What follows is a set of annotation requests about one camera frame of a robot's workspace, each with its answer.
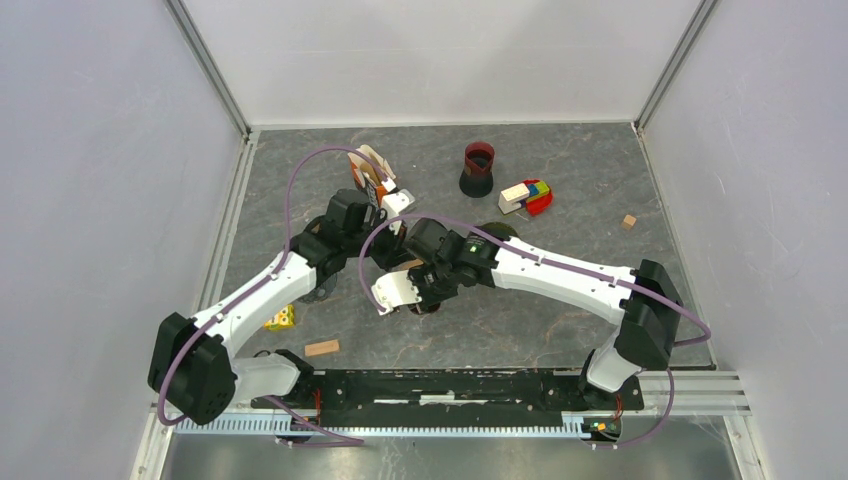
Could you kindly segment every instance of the yellow block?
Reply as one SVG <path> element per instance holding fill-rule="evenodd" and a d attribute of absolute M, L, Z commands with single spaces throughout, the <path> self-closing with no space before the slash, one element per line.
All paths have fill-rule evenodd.
<path fill-rule="evenodd" d="M 286 308 L 277 312 L 274 318 L 265 322 L 265 328 L 274 332 L 284 328 L 294 326 L 294 305 L 287 305 Z"/>

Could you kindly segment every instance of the wooden plank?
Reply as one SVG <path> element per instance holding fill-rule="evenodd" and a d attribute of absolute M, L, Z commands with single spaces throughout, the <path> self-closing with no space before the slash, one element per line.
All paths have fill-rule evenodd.
<path fill-rule="evenodd" d="M 339 346 L 338 340 L 329 340 L 327 342 L 321 343 L 313 343 L 312 345 L 307 345 L 305 348 L 307 357 L 314 357 L 316 355 L 326 355 L 328 353 L 336 353 L 341 350 Z"/>

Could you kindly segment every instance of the white panel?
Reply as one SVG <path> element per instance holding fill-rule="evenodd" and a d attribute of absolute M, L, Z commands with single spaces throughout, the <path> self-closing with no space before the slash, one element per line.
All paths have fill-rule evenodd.
<path fill-rule="evenodd" d="M 240 139 L 160 1 L 0 13 L 0 478 L 128 478 Z"/>
<path fill-rule="evenodd" d="M 847 478 L 848 3 L 722 2 L 647 127 L 775 478 Z"/>
<path fill-rule="evenodd" d="M 697 0 L 188 0 L 248 120 L 631 120 Z"/>

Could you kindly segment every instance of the metal frame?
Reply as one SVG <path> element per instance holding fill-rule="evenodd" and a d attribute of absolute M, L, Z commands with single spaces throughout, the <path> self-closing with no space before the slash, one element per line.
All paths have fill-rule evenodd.
<path fill-rule="evenodd" d="M 732 371 L 689 371 L 675 372 L 675 399 L 671 415 L 675 417 L 722 417 L 731 441 L 733 454 L 743 480 L 766 480 L 768 472 L 763 466 L 762 456 L 755 442 L 751 410 L 742 391 L 742 383 L 736 372 Z M 563 375 L 574 375 L 574 371 L 564 370 Z M 639 375 L 645 409 L 639 412 L 627 411 L 625 416 L 660 415 L 668 402 L 668 377 L 665 372 L 644 372 Z M 176 414 L 173 408 L 169 414 Z M 315 410 L 298 410 L 303 416 L 311 417 Z M 563 413 L 563 427 L 550 428 L 503 428 L 503 429 L 389 429 L 357 428 L 339 430 L 362 437 L 515 437 L 515 438 L 571 438 L 577 439 L 574 425 L 582 423 L 583 418 L 609 417 L 611 411 L 581 412 L 575 416 Z M 282 412 L 254 410 L 245 404 L 227 409 L 215 422 L 197 426 L 186 421 L 177 427 L 162 427 L 156 414 L 151 413 L 145 428 L 144 440 L 133 466 L 132 480 L 155 480 L 161 478 L 165 457 L 171 439 L 178 434 L 206 435 L 311 435 L 291 428 L 291 418 Z"/>
<path fill-rule="evenodd" d="M 683 31 L 683 36 L 680 37 L 680 40 L 677 42 L 677 46 L 674 47 L 671 58 L 668 59 L 662 74 L 660 74 L 660 78 L 657 80 L 657 84 L 654 85 L 654 89 L 651 91 L 651 94 L 648 96 L 648 100 L 645 102 L 645 106 L 642 107 L 642 111 L 639 112 L 639 116 L 636 117 L 636 120 L 633 122 L 633 126 L 637 130 L 643 130 L 645 125 L 647 125 L 651 120 L 651 117 L 654 115 L 657 107 L 665 96 L 669 85 L 671 85 L 671 82 L 680 70 L 680 66 L 689 55 L 692 45 L 695 43 L 695 40 L 697 40 L 701 30 L 703 30 L 704 25 L 707 23 L 707 20 L 709 20 L 710 15 L 718 2 L 719 0 L 701 0 L 698 8 L 695 9 L 695 14 L 692 16 L 692 19 L 689 20 L 689 25 L 687 25 L 686 30 Z"/>
<path fill-rule="evenodd" d="M 207 308 L 221 298 L 221 289 L 224 286 L 227 264 L 233 249 L 233 240 L 236 236 L 241 206 L 247 192 L 247 182 L 250 179 L 250 169 L 253 167 L 253 157 L 256 154 L 260 133 L 253 132 L 247 138 L 233 170 L 233 179 L 227 191 L 227 201 L 218 224 L 218 236 L 215 238 L 215 246 L 212 249 L 200 297 L 194 306 L 195 312 Z"/>
<path fill-rule="evenodd" d="M 182 0 L 165 0 L 165 5 L 167 5 L 168 10 L 173 15 L 174 21 L 177 22 L 177 26 L 183 33 L 189 48 L 191 48 L 194 57 L 197 59 L 197 63 L 200 64 L 200 68 L 203 70 L 206 78 L 209 79 L 209 82 L 215 89 L 215 93 L 221 99 L 221 103 L 224 104 L 224 109 L 227 110 L 230 121 L 233 122 L 236 130 L 241 132 L 242 137 L 246 139 L 251 132 L 250 124 L 247 123 L 247 120 L 241 113 L 241 109 L 238 103 L 236 103 L 233 93 L 227 87 L 227 82 L 224 81 L 223 75 L 218 70 L 215 59 L 212 58 L 212 54 L 200 36 L 197 25 L 191 19 L 191 15 L 188 13 L 185 4 Z"/>
<path fill-rule="evenodd" d="M 158 480 L 162 477 L 173 435 L 174 428 L 162 426 L 155 411 L 147 415 L 141 445 L 130 470 L 130 480 Z"/>

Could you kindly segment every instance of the wooden block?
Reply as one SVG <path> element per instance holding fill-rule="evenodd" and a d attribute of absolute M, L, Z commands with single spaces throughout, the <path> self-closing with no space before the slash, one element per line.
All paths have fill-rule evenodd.
<path fill-rule="evenodd" d="M 392 271 L 399 272 L 401 270 L 409 270 L 410 268 L 419 267 L 421 265 L 424 265 L 424 262 L 416 258 L 415 260 L 401 263 L 397 267 L 393 268 Z"/>
<path fill-rule="evenodd" d="M 341 350 L 339 346 L 338 340 L 330 340 L 327 342 L 321 343 L 313 343 L 312 345 L 307 345 L 305 348 L 307 357 L 314 357 L 316 355 L 325 355 L 328 353 L 336 353 Z"/>
<path fill-rule="evenodd" d="M 624 220 L 621 221 L 621 228 L 625 230 L 630 230 L 633 228 L 633 225 L 636 225 L 636 217 L 633 215 L 627 215 L 624 217 Z"/>

